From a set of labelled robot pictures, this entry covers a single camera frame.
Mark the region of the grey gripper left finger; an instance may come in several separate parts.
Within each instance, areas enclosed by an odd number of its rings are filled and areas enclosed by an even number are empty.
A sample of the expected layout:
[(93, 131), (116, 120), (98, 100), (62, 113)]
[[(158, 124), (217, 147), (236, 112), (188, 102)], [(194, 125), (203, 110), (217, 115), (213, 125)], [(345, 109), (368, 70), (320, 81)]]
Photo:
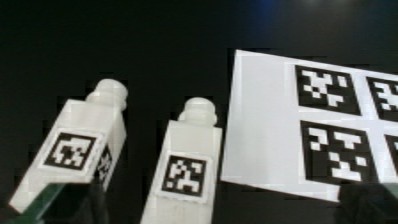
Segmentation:
[(103, 187), (96, 183), (52, 183), (5, 224), (110, 224)]

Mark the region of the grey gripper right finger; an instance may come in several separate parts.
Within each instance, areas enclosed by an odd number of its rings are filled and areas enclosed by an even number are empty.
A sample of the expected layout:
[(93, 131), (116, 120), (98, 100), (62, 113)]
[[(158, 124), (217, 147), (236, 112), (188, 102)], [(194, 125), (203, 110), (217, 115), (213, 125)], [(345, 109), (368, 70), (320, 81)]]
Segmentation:
[(339, 188), (334, 224), (398, 224), (398, 183)]

